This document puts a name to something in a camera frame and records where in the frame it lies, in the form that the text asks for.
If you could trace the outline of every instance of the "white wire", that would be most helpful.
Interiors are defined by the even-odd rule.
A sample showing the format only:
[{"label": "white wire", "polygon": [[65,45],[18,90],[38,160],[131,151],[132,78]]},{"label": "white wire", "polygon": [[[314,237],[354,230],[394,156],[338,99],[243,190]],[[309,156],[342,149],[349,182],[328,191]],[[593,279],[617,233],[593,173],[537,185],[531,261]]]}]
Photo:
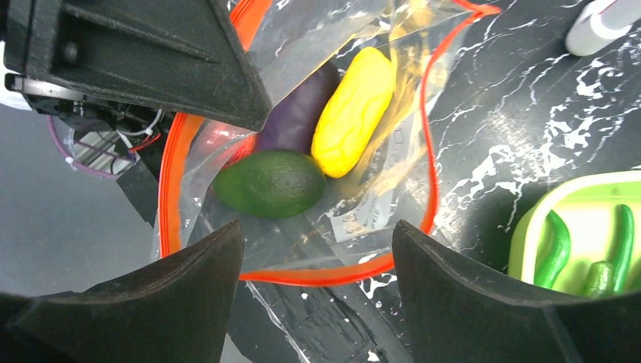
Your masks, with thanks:
[{"label": "white wire", "polygon": [[162,116],[163,116],[163,110],[159,108],[158,113],[156,114],[156,118],[153,119],[151,124],[146,129],[138,132],[127,132],[123,130],[118,130],[118,132],[121,132],[123,135],[127,135],[127,136],[151,135],[153,134],[152,128],[160,121]]},{"label": "white wire", "polygon": [[131,149],[134,147],[132,142],[126,136],[124,136],[124,134],[121,131],[116,131],[116,133],[118,134],[118,136],[120,136],[120,139],[122,140],[122,142],[125,143],[128,149]]}]

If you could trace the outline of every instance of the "yellow plastic fruit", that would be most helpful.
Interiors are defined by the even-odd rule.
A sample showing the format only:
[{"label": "yellow plastic fruit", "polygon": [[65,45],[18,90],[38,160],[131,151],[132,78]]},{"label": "yellow plastic fruit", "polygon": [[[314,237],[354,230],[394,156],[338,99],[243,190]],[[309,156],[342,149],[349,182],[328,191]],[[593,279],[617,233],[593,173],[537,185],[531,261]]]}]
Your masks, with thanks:
[{"label": "yellow plastic fruit", "polygon": [[392,62],[375,48],[364,48],[351,62],[320,115],[311,155],[332,178],[345,176],[358,162],[394,93]]}]

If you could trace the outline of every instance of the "cable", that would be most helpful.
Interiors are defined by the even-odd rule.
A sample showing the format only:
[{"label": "cable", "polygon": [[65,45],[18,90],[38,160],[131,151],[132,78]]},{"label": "cable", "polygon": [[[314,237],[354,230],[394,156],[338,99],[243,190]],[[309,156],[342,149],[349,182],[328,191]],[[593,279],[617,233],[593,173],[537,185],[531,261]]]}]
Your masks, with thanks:
[{"label": "cable", "polygon": [[131,149],[132,147],[134,147],[134,145],[132,144],[132,142],[131,142],[131,141],[130,141],[130,140],[129,140],[129,139],[128,139],[128,138],[127,138],[127,137],[126,137],[122,132],[120,132],[120,131],[116,130],[116,133],[118,134],[118,136],[120,136],[120,139],[122,140],[122,142],[124,142],[124,143],[125,143],[125,146],[126,146],[128,149]]},{"label": "cable", "polygon": [[151,144],[153,144],[154,142],[158,141],[158,139],[159,139],[159,138],[160,138],[160,136],[162,136],[162,135],[163,135],[163,134],[158,134],[158,135],[156,135],[156,136],[155,136],[154,138],[152,138],[149,142],[146,142],[146,141],[149,139],[149,136],[147,136],[147,138],[145,138],[145,140],[142,142],[142,144],[140,144],[140,145],[138,145],[138,146],[136,146],[136,147],[132,147],[131,149],[129,149],[129,152],[130,152],[130,153],[135,153],[135,152],[138,152],[138,151],[140,151],[140,150],[142,150],[142,149],[144,149],[144,148],[148,147],[149,145],[151,145]]},{"label": "cable", "polygon": [[115,164],[115,163],[116,163],[116,161],[118,161],[118,159],[116,159],[116,158],[114,157],[114,158],[111,160],[111,164],[109,164],[109,171],[110,171],[112,174],[115,174],[115,172],[113,172],[113,164]]},{"label": "cable", "polygon": [[158,113],[156,113],[156,118],[153,119],[151,124],[149,124],[149,126],[147,126],[147,128],[142,130],[142,131],[129,132],[129,131],[118,130],[118,132],[121,132],[123,135],[127,135],[127,136],[141,136],[141,135],[149,135],[149,136],[151,136],[153,134],[153,130],[152,130],[153,127],[160,121],[160,119],[163,118],[164,114],[165,114],[165,112],[163,111],[163,109],[159,108],[158,109]]},{"label": "cable", "polygon": [[86,172],[87,174],[97,176],[98,178],[106,178],[106,179],[118,178],[118,175],[92,169],[86,165],[82,165],[82,163],[79,163],[77,160],[73,159],[73,157],[69,154],[69,151],[67,151],[67,149],[64,148],[64,146],[62,145],[62,142],[60,142],[60,139],[58,138],[58,134],[56,133],[56,126],[54,124],[54,118],[51,115],[47,115],[46,117],[47,117],[47,130],[49,131],[49,136],[51,136],[51,140],[54,142],[54,146],[56,147],[60,155],[64,157],[64,161],[66,161],[69,165],[75,167],[76,169]]}]

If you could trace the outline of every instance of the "purple eggplant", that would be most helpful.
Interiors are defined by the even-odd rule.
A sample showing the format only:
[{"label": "purple eggplant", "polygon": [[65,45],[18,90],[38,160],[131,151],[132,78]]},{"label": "purple eggplant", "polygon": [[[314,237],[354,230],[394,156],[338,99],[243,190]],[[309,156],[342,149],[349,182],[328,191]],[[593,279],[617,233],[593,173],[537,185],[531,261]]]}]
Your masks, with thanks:
[{"label": "purple eggplant", "polygon": [[339,71],[331,62],[318,68],[274,107],[256,137],[255,152],[287,149],[309,154],[318,119],[339,83]]}]

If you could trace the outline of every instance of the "table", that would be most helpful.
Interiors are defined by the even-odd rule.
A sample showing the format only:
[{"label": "table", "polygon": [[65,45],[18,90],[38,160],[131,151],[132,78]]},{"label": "table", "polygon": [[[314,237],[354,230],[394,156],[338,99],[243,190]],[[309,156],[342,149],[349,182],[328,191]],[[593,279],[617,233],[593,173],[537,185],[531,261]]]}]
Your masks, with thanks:
[{"label": "table", "polygon": [[[595,56],[576,58],[564,39],[586,3],[492,2],[503,13],[469,29],[430,114],[438,232],[450,248],[499,271],[507,269],[516,223],[546,192],[582,175],[641,169],[634,147],[641,26]],[[241,284],[238,293],[245,298],[235,309],[267,307],[280,328],[245,337],[250,318],[232,317],[232,340],[252,361],[290,361],[287,344],[295,351],[287,358],[302,361],[411,361],[393,271],[346,287]]]}]

